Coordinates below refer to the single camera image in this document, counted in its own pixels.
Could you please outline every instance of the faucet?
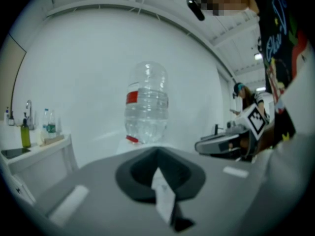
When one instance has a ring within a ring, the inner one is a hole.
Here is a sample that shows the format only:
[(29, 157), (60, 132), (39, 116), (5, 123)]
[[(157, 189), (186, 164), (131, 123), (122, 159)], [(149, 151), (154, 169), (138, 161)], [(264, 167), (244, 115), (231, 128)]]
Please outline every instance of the faucet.
[(26, 109), (29, 109), (29, 116), (26, 118), (26, 124), (28, 125), (30, 130), (34, 130), (34, 124), (32, 119), (32, 102), (28, 100), (26, 103)]

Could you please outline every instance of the red label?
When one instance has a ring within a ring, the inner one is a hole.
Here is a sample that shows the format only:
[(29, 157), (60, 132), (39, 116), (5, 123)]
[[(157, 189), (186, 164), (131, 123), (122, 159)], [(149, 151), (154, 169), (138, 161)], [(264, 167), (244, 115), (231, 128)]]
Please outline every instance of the red label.
[(126, 104), (137, 103), (138, 91), (133, 91), (127, 94)]
[(137, 138), (134, 138), (132, 136), (126, 136), (126, 139), (128, 139), (129, 141), (132, 141), (133, 143), (137, 143), (139, 141)]

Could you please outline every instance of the green bottle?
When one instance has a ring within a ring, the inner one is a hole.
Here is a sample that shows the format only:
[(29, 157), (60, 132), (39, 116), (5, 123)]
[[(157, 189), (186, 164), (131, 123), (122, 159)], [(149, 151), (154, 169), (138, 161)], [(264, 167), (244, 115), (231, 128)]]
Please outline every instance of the green bottle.
[(21, 138), (22, 138), (22, 146), (24, 148), (31, 147), (30, 142), (30, 129), (27, 125), (26, 113), (24, 113), (25, 118), (23, 119), (23, 125), (21, 126)]

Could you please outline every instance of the plastic water bottle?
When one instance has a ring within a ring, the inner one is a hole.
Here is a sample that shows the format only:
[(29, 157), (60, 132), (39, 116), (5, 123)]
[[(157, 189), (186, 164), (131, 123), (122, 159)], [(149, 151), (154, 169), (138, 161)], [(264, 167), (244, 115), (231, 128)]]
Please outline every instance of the plastic water bottle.
[(49, 121), (49, 112), (48, 108), (45, 108), (44, 117), (43, 117), (43, 129), (47, 129), (48, 121)]
[(55, 119), (55, 111), (52, 110), (50, 112), (49, 121), (47, 125), (48, 138), (56, 137), (56, 119)]
[(49, 112), (48, 108), (45, 108), (44, 116), (43, 116), (43, 138), (48, 138), (47, 126), (49, 122)]
[(163, 137), (168, 120), (167, 72), (146, 61), (131, 71), (125, 109), (127, 139), (144, 144)]

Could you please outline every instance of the white tape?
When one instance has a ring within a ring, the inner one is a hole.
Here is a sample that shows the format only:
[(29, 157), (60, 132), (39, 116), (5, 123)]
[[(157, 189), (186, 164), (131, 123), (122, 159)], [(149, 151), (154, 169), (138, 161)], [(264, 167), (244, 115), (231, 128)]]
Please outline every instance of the white tape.
[(74, 190), (64, 199), (64, 201), (56, 208), (56, 210), (48, 217), (48, 219), (57, 226), (64, 226), (76, 209), (81, 205), (89, 190), (78, 185)]
[(226, 166), (223, 169), (223, 172), (230, 174), (230, 175), (233, 175), (233, 176), (236, 176), (236, 177), (242, 177), (242, 178), (247, 178), (247, 176), (249, 175), (248, 171), (236, 169), (236, 168), (229, 167), (229, 166)]

